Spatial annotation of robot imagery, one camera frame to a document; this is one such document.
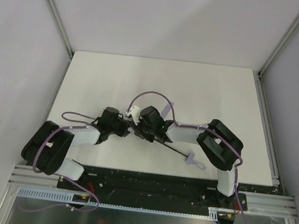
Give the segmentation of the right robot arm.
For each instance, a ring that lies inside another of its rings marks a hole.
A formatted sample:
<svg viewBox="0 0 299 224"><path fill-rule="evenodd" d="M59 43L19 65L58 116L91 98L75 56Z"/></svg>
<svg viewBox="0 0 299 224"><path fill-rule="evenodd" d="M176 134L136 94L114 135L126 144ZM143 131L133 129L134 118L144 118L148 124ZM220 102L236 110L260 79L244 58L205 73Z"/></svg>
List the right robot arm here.
<svg viewBox="0 0 299 224"><path fill-rule="evenodd" d="M209 162L217 169L217 191L232 197L238 188L237 168L243 164L243 143L220 120L208 124L182 124L164 120L159 111L148 106L140 109L131 106L127 112L132 117L134 133L142 139L161 143L186 142L201 147Z"/></svg>

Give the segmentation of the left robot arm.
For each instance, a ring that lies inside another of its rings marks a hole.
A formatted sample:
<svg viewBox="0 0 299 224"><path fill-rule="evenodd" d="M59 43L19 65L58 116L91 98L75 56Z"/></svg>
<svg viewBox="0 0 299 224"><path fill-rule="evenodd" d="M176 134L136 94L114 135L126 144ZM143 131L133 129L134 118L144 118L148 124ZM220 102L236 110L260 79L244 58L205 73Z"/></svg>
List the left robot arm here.
<svg viewBox="0 0 299 224"><path fill-rule="evenodd" d="M115 134L126 137L133 122L119 110L107 107L100 117L81 126L62 126L45 121L21 151L21 157L37 173L58 175L77 181L85 172L78 162L67 158L72 146L98 145Z"/></svg>

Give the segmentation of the lavender folding umbrella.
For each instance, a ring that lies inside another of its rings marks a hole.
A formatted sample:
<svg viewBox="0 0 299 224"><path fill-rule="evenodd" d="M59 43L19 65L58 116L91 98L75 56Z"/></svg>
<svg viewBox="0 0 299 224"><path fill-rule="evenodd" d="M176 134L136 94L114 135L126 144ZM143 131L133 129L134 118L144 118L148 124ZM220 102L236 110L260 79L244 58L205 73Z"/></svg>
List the lavender folding umbrella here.
<svg viewBox="0 0 299 224"><path fill-rule="evenodd" d="M205 166L194 160L194 153L185 154L169 145L175 141L194 143L195 141L192 140L191 136L197 136L199 134L198 132L194 132L191 127L187 127L184 131L182 131L180 129L180 125L176 123L175 119L166 120L165 118L170 111L172 112L172 116L175 117L174 103L170 101L168 101L162 112L159 112L153 106L148 106L141 110L141 116L138 124L140 126L144 126L150 134L154 135L154 141L184 156L186 164L193 164L200 170L204 170Z"/></svg>

